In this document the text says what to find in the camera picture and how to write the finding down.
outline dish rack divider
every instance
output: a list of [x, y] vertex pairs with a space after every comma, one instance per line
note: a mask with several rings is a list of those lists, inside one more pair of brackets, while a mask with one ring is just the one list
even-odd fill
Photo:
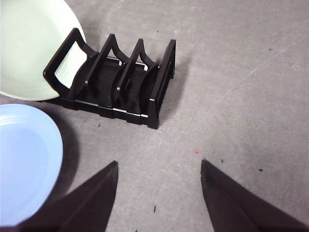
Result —
[[[67, 88], [55, 72], [75, 42], [87, 54], [87, 60]], [[164, 95], [175, 73], [175, 49], [176, 41], [170, 40], [158, 66], [146, 55], [143, 39], [138, 40], [131, 57], [127, 57], [119, 49], [114, 34], [97, 52], [74, 28], [43, 71], [45, 80], [59, 94], [46, 102], [157, 129]], [[111, 50], [115, 58], [108, 56]]]

